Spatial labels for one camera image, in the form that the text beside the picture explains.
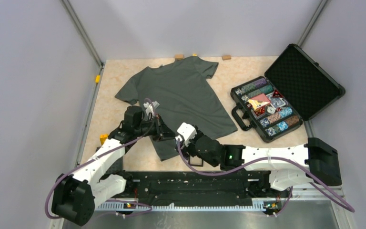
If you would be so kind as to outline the dark grey t-shirt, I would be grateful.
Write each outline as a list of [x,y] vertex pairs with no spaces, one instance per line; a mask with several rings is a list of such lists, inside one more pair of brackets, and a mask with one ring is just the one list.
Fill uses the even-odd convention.
[[159,103],[156,112],[174,132],[185,122],[196,125],[215,140],[237,131],[207,81],[214,76],[218,65],[191,56],[158,68],[146,67],[132,76],[115,98],[140,106],[149,98]]

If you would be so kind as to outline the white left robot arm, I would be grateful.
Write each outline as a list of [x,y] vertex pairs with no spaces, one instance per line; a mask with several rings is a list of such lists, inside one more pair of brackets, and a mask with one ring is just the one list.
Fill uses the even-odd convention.
[[87,162],[57,178],[46,198],[46,215],[83,226],[96,207],[111,197],[117,194],[130,196],[134,190],[131,181],[117,173],[106,173],[142,138],[149,136],[154,141],[165,141],[175,137],[175,133],[157,114],[158,106],[157,101],[147,100],[144,107],[127,107],[120,125],[108,135],[95,154]]

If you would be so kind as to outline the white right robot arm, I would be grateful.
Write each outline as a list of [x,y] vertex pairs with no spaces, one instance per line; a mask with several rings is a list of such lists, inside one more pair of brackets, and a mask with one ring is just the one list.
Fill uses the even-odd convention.
[[182,123],[177,133],[177,150],[180,154],[184,157],[197,156],[219,167],[221,171],[215,176],[242,169],[268,171],[268,178],[260,184],[261,192],[267,197],[291,186],[311,182],[323,187],[342,184],[338,151],[316,137],[297,146],[260,148],[221,144],[187,123]]

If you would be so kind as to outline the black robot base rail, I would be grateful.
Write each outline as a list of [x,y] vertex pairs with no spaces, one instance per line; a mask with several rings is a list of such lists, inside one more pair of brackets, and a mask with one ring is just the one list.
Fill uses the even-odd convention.
[[277,198],[269,172],[240,170],[211,177],[190,171],[128,171],[125,190],[118,198],[132,198],[151,206],[250,206],[254,198]]

